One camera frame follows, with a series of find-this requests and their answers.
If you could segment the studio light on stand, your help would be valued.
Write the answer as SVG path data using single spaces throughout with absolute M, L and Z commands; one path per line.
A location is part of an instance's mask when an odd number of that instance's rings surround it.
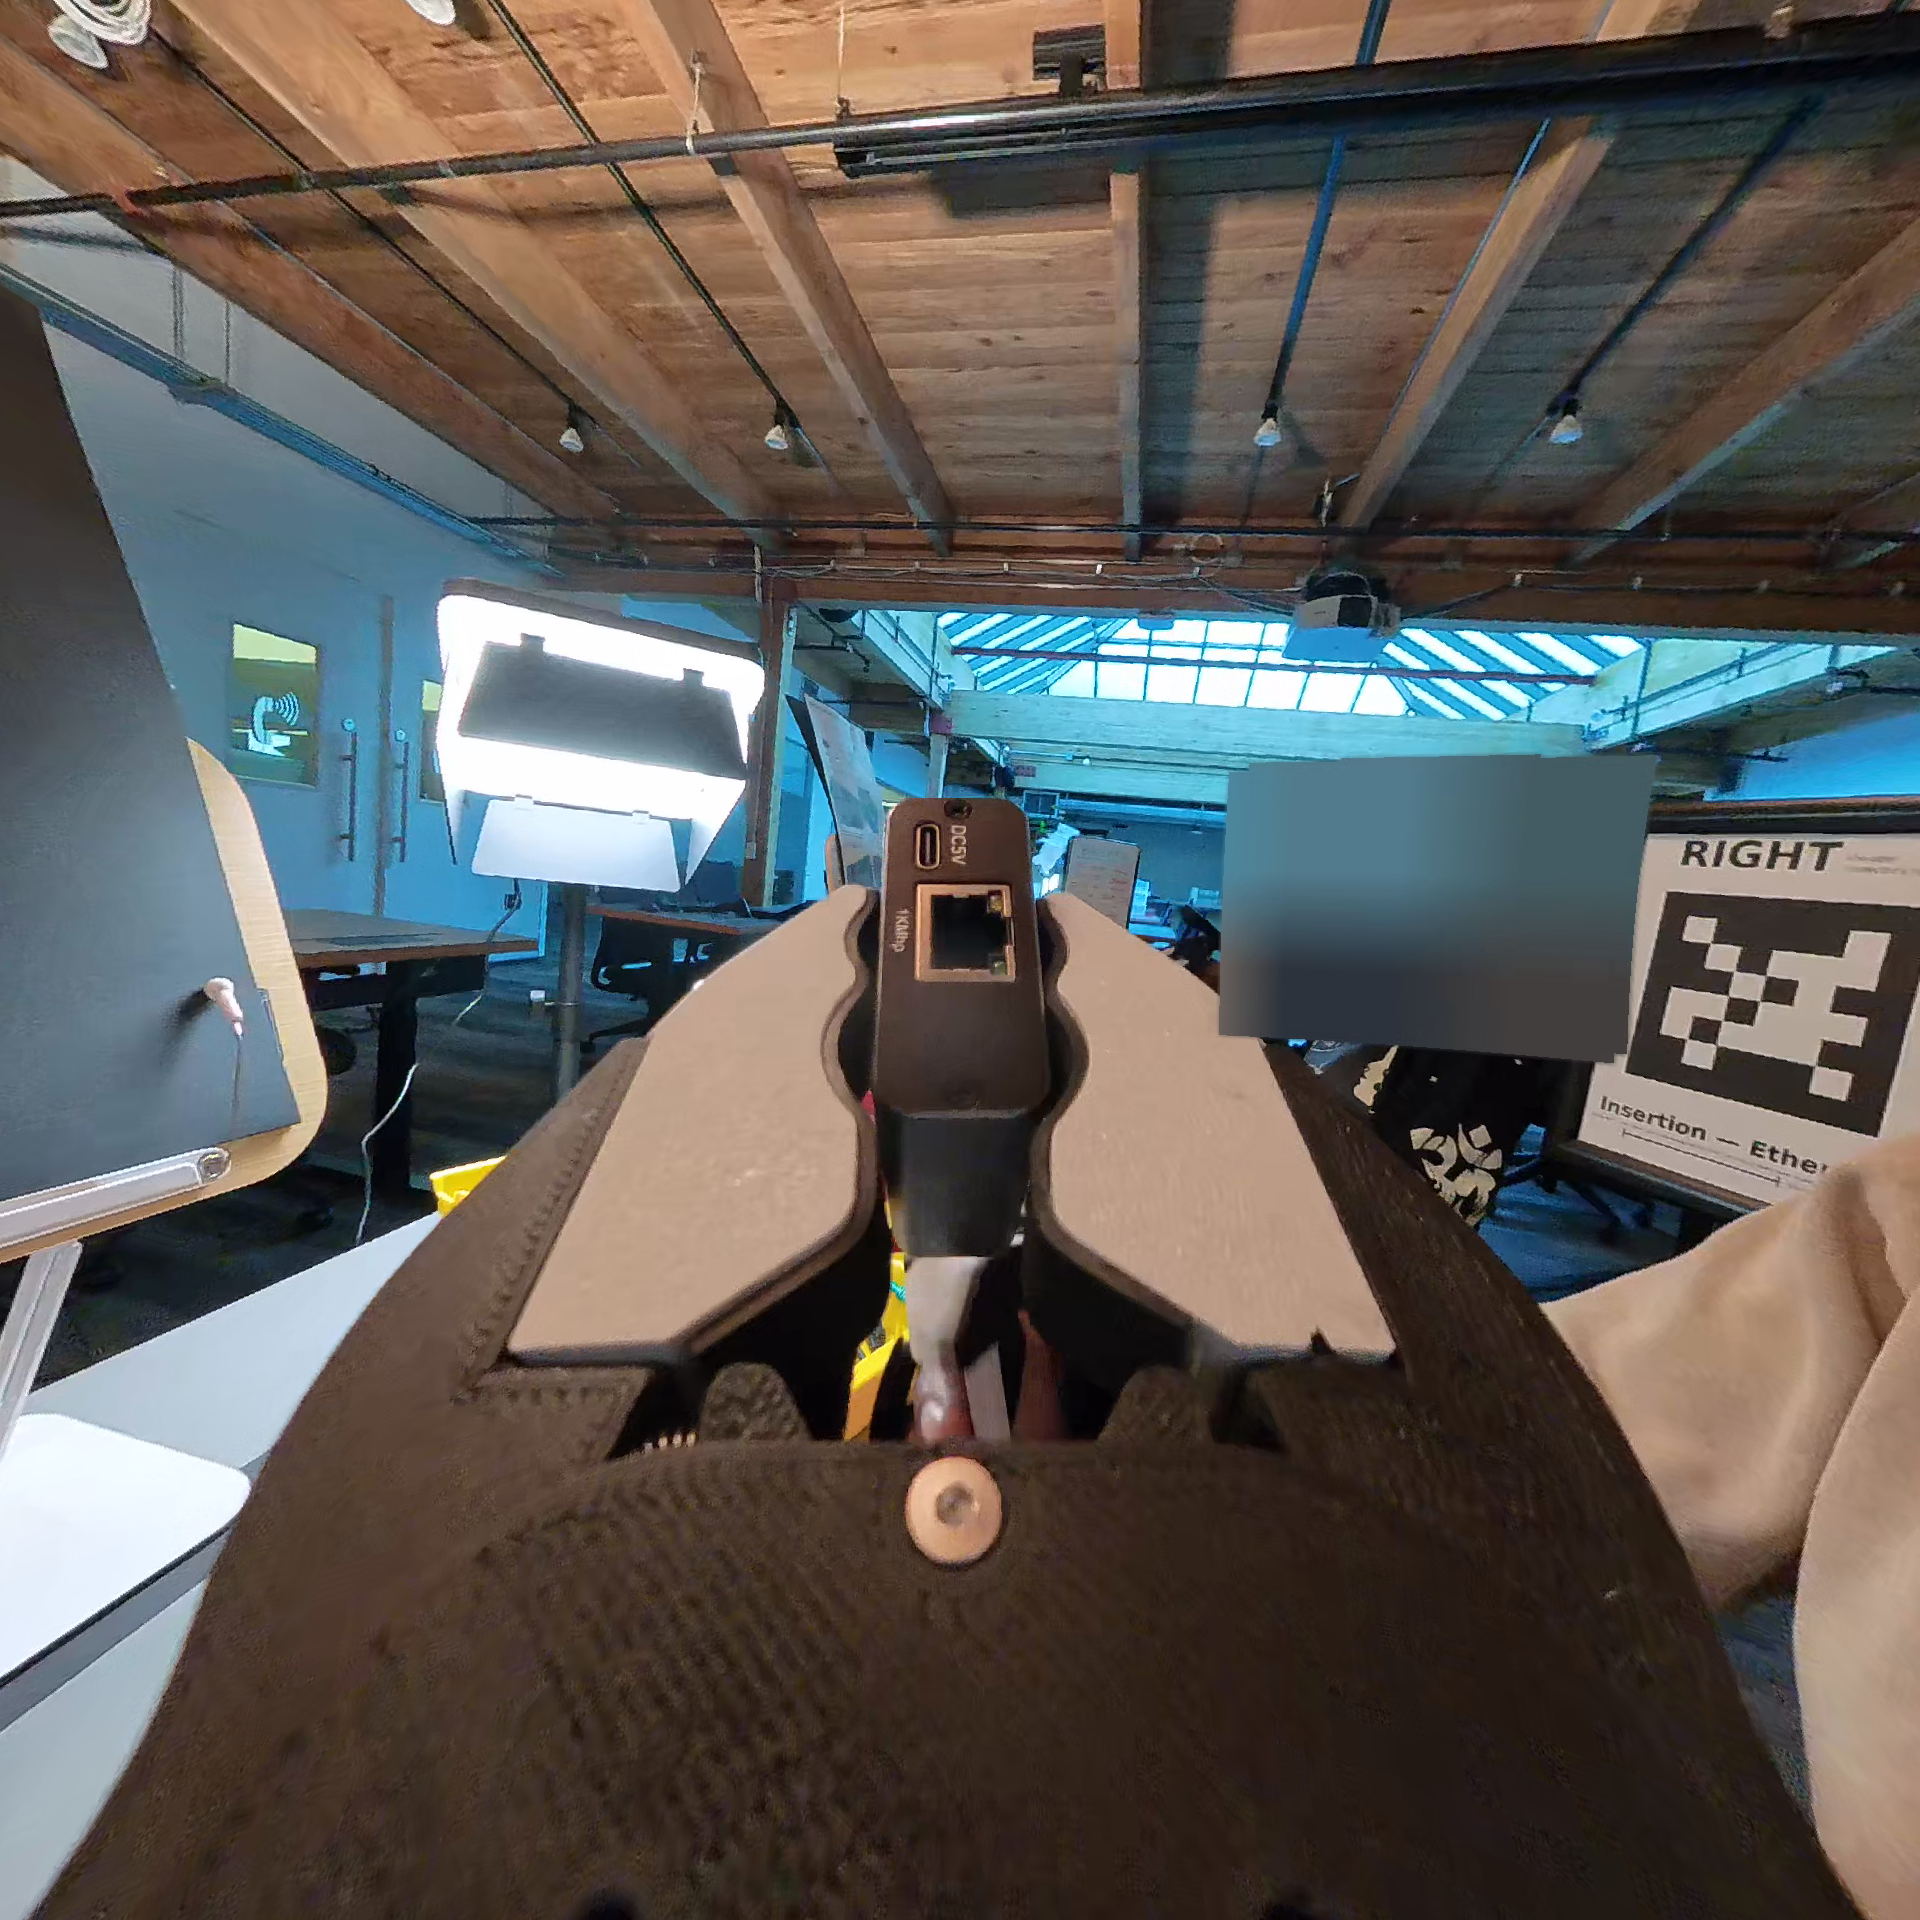
M 581 1076 L 589 889 L 671 893 L 749 784 L 765 669 L 745 643 L 450 584 L 437 764 L 470 870 L 559 886 L 553 1091 Z

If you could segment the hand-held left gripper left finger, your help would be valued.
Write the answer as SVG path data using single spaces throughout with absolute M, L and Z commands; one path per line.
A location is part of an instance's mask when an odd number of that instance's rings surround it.
M 841 1038 L 871 992 L 857 940 L 877 902 L 834 889 L 653 1029 L 519 1313 L 516 1361 L 690 1361 L 869 1230 L 879 1155 Z

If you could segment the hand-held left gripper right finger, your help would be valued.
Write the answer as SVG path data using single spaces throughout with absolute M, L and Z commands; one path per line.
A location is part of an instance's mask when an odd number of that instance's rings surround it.
M 1195 976 L 1087 902 L 1039 905 L 1062 1089 L 1036 1156 L 1039 1226 L 1175 1329 L 1273 1361 L 1314 1340 L 1395 1349 L 1333 1195 L 1258 1041 Z

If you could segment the wooden top desk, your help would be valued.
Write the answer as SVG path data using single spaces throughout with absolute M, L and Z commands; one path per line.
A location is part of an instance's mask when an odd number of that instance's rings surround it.
M 534 940 L 502 930 L 379 920 L 332 907 L 283 907 L 308 1011 L 375 1016 L 373 1120 L 363 1140 L 371 1198 L 399 1203 L 414 1190 L 411 1081 L 418 1004 L 485 989 L 497 957 L 524 957 Z

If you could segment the person's right hand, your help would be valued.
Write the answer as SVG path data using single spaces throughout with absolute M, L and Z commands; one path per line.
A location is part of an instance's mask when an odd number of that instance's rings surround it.
M 1012 1398 L 1006 1398 L 1001 1349 L 983 1352 L 966 1368 L 954 1353 L 942 1353 L 918 1369 L 908 1428 L 917 1446 L 930 1449 L 949 1440 L 1039 1445 L 1067 1437 L 1059 1356 L 1033 1329 L 1027 1310 L 1019 1310 L 1018 1329 Z

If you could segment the yellow wall sign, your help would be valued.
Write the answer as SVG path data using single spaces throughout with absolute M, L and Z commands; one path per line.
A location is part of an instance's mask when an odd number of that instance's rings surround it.
M 319 648 L 245 622 L 231 626 L 228 768 L 249 781 L 319 781 Z

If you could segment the black ethernet splitter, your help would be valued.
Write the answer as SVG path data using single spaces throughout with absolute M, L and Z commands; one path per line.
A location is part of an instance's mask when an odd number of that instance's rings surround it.
M 871 1094 L 895 1245 L 995 1257 L 1051 1099 L 1031 846 L 1006 801 L 908 801 L 885 837 Z

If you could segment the yellow storage bin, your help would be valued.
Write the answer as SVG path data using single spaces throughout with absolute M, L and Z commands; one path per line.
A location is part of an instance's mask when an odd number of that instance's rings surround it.
M 458 1210 L 500 1163 L 502 1156 L 497 1156 L 433 1173 L 429 1189 L 437 1213 L 445 1217 Z M 894 1245 L 887 1210 L 879 1211 L 877 1245 L 887 1252 L 887 1294 L 877 1318 L 865 1329 L 861 1340 L 847 1352 L 843 1440 L 857 1445 L 905 1433 L 905 1396 L 915 1373 L 911 1361 L 895 1362 L 895 1356 L 905 1353 L 908 1337 L 905 1257 Z

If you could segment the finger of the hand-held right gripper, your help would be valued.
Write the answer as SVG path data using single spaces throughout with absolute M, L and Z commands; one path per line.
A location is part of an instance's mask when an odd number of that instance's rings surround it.
M 918 1445 L 947 1437 L 1012 1437 L 1019 1372 L 1019 1256 L 915 1256 L 903 1274 L 908 1349 L 915 1378 L 908 1435 Z

